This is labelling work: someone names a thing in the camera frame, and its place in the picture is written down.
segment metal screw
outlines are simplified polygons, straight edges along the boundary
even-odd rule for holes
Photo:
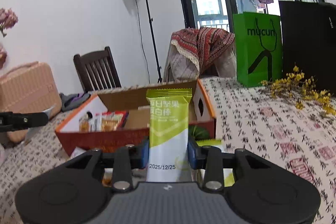
[[[127,181],[117,181],[113,184],[113,187],[118,189],[118,190],[126,190],[130,187],[130,184]]]
[[[207,187],[210,190],[217,190],[222,187],[222,184],[219,181],[211,180],[205,184],[205,187]]]

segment pink suitcase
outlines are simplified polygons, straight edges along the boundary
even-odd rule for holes
[[[14,113],[40,112],[55,106],[51,117],[62,107],[51,68],[32,62],[13,68],[0,77],[0,111]],[[25,138],[27,130],[7,132],[12,142]]]

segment green paper bag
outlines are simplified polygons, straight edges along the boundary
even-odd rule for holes
[[[280,17],[261,13],[233,15],[237,80],[247,87],[282,75]]]

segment round pad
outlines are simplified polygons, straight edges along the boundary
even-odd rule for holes
[[[231,208],[241,218],[261,224],[313,220],[320,195],[311,183],[290,173],[284,178],[274,169],[258,169],[257,173],[258,179],[240,179],[228,191]]]
[[[17,192],[16,208],[26,223],[75,224],[103,210],[107,191],[84,170],[66,169],[27,182]]]

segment white wall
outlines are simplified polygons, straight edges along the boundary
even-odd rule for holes
[[[170,35],[184,27],[181,3],[149,2],[160,65],[164,67]],[[19,17],[7,37],[0,39],[8,52],[0,75],[38,60],[51,66],[59,92],[80,92],[73,56],[110,46],[122,86],[148,83],[134,0],[0,0],[0,5],[11,7]],[[145,1],[138,0],[138,5],[151,82],[156,82]]]

